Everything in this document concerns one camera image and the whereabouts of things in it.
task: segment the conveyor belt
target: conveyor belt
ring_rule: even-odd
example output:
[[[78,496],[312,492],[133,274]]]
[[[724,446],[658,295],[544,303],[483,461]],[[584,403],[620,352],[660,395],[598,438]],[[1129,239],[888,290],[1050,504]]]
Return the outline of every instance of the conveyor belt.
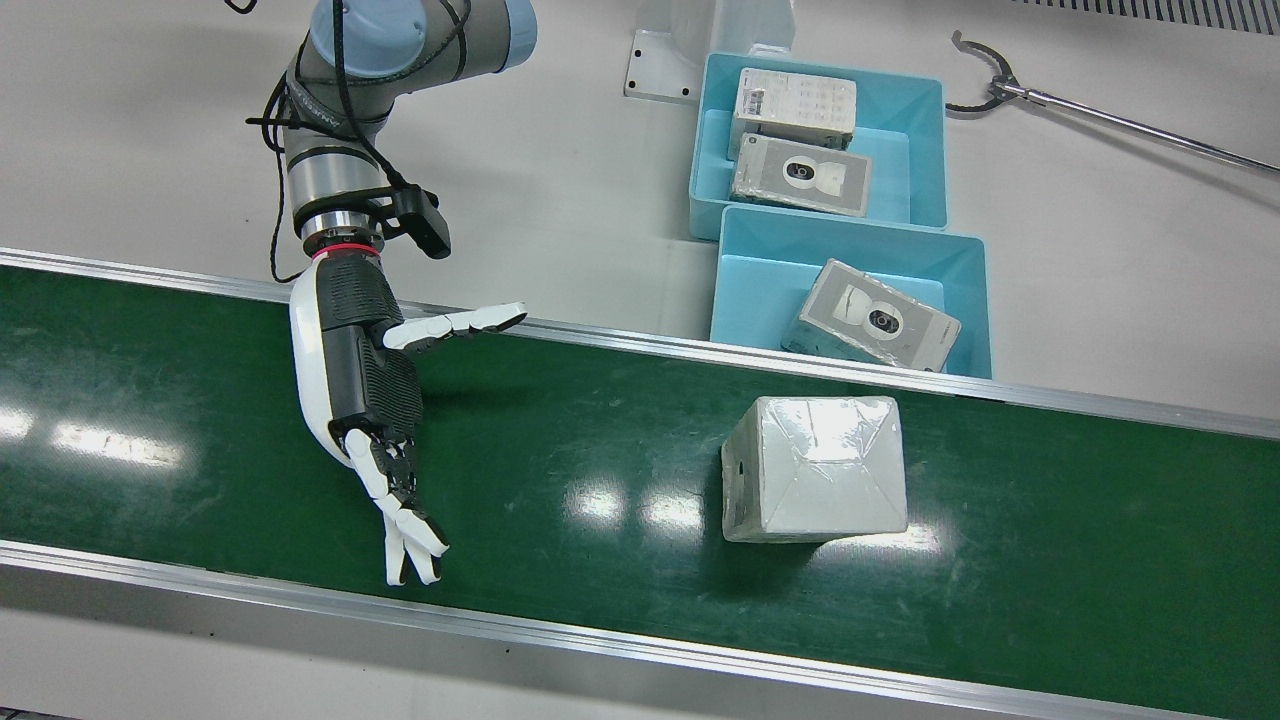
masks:
[[[297,415],[284,307],[0,268],[0,539],[1229,717],[1280,716],[1280,442],[530,340],[420,361],[453,543],[381,523]],[[910,529],[719,537],[762,395],[892,395]]]

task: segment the label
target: label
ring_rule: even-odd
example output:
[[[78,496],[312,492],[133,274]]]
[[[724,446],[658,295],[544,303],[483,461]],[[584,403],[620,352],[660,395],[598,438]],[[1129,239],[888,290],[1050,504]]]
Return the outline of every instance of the label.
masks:
[[[742,100],[742,114],[744,115],[759,115],[760,108],[764,106],[764,90],[756,88],[746,94]]]

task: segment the ventilation grille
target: ventilation grille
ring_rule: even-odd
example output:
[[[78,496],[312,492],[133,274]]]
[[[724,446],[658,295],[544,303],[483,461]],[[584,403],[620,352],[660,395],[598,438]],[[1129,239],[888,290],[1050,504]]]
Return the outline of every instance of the ventilation grille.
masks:
[[[1280,31],[1280,0],[1021,0],[1021,3],[1260,35],[1276,35]]]
[[[422,421],[422,387],[417,368],[407,355],[385,350],[385,364],[379,364],[378,351],[367,338],[361,338],[360,355],[365,372],[365,397],[370,419],[390,427],[404,437],[415,437]]]

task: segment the blue bin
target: blue bin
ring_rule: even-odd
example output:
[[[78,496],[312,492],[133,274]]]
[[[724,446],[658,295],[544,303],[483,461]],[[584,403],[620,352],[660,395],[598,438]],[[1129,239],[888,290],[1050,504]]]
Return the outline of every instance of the blue bin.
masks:
[[[707,56],[698,141],[689,177],[689,231],[719,237],[730,202],[733,161],[728,133],[742,68],[763,68],[851,79],[858,83],[858,127],[850,152],[873,158],[867,219],[947,227],[942,83],[932,78],[878,73],[778,58],[713,53]],[[809,210],[791,210],[812,214]]]
[[[831,258],[960,320],[960,337],[943,372],[991,378],[980,240],[820,213],[724,210],[712,341],[781,350],[783,333]]]

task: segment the plastic-wrapped box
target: plastic-wrapped box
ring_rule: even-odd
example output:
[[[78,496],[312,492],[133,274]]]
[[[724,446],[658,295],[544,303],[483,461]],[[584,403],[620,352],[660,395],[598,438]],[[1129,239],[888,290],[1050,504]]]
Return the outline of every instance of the plastic-wrapped box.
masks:
[[[827,260],[782,347],[842,360],[938,372],[960,320],[840,260]]]
[[[732,542],[826,542],[906,529],[892,397],[760,397],[721,447]]]
[[[748,132],[844,150],[854,137],[856,105],[851,79],[742,68],[728,158],[737,158]]]
[[[748,133],[730,197],[861,218],[870,184],[865,155]]]

